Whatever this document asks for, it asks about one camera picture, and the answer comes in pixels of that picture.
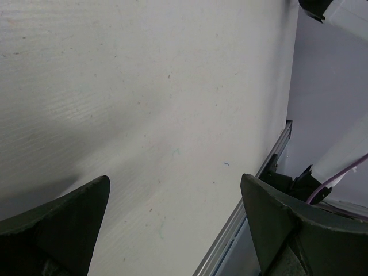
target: black mount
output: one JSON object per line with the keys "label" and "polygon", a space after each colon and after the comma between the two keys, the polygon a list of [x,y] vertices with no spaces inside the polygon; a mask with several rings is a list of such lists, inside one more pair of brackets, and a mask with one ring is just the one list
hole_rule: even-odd
{"label": "black mount", "polygon": [[[308,197],[321,185],[321,183],[312,177],[312,171],[310,165],[306,170],[294,180],[287,175],[279,174],[277,170],[278,155],[274,154],[259,179],[266,182],[273,188],[288,194],[301,201],[306,201]],[[319,194],[315,196],[311,204],[317,204],[321,202],[332,191],[332,188],[323,188]]]}
{"label": "black mount", "polygon": [[322,20],[325,20],[323,14],[332,1],[333,0],[299,0],[299,4],[308,16],[322,22]]}
{"label": "black mount", "polygon": [[0,221],[1,276],[86,276],[110,193],[99,177]]}

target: white surface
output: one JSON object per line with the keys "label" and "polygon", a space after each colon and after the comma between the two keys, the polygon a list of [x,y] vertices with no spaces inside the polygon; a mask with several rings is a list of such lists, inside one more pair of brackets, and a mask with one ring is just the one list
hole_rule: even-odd
{"label": "white surface", "polygon": [[334,0],[323,16],[329,24],[368,41],[367,0]]}
{"label": "white surface", "polygon": [[1,197],[106,174],[89,275],[190,275],[285,125],[297,10],[3,2]]}
{"label": "white surface", "polygon": [[[346,167],[352,165],[368,152],[368,113],[358,120],[331,148],[312,166],[312,176],[324,183]],[[333,181],[333,187],[344,177]]]}

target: purple cable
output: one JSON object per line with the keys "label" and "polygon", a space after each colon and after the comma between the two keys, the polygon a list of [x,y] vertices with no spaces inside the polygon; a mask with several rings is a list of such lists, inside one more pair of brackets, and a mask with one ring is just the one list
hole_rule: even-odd
{"label": "purple cable", "polygon": [[320,191],[323,190],[323,188],[325,188],[328,184],[330,184],[332,181],[334,181],[336,178],[341,177],[343,174],[347,173],[348,171],[350,171],[352,168],[356,167],[357,165],[360,165],[361,163],[363,163],[365,160],[368,159],[368,154],[363,155],[362,157],[360,157],[357,161],[355,161],[353,164],[351,164],[350,166],[346,167],[344,170],[342,170],[341,172],[335,174],[333,177],[331,177],[330,179],[326,180],[322,185],[320,185],[306,200],[306,203],[311,204],[312,200],[314,199],[314,197],[316,195],[318,195],[318,193]]}

